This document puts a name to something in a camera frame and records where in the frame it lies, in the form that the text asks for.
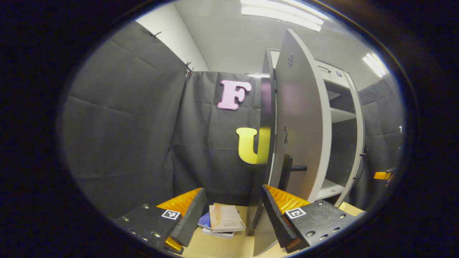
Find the blue book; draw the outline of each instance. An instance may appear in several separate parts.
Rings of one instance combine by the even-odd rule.
[[[202,216],[199,221],[198,221],[198,226],[201,226],[205,229],[211,230],[212,228],[210,227],[210,214],[206,213],[204,216]]]

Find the letter f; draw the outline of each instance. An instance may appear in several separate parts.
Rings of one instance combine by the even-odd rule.
[[[247,91],[252,90],[252,85],[248,82],[223,80],[221,83],[223,84],[222,101],[217,105],[217,107],[221,109],[236,110],[239,105],[236,104],[235,98],[237,98],[239,102],[244,100],[246,96],[245,91],[243,89],[236,90],[236,87],[242,87]]]

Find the white ceiling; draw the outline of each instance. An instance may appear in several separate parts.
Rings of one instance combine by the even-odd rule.
[[[358,90],[379,80],[362,61],[372,50],[339,23],[320,32],[292,23],[241,15],[240,0],[180,0],[175,7],[210,71],[260,74],[266,48],[280,49],[293,29],[315,59],[348,71]]]

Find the gray cabinet door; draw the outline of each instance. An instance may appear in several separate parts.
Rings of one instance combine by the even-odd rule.
[[[274,73],[277,121],[269,184],[279,186],[284,155],[292,155],[293,165],[307,165],[308,169],[291,173],[287,192],[314,202],[330,158],[330,104],[313,56],[291,29],[285,32]],[[253,255],[263,253],[276,241],[274,229],[263,210],[255,228]]]

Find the stack of books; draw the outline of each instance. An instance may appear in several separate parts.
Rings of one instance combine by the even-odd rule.
[[[236,206],[209,205],[209,212],[199,219],[198,226],[207,235],[232,239],[235,231],[246,229]]]

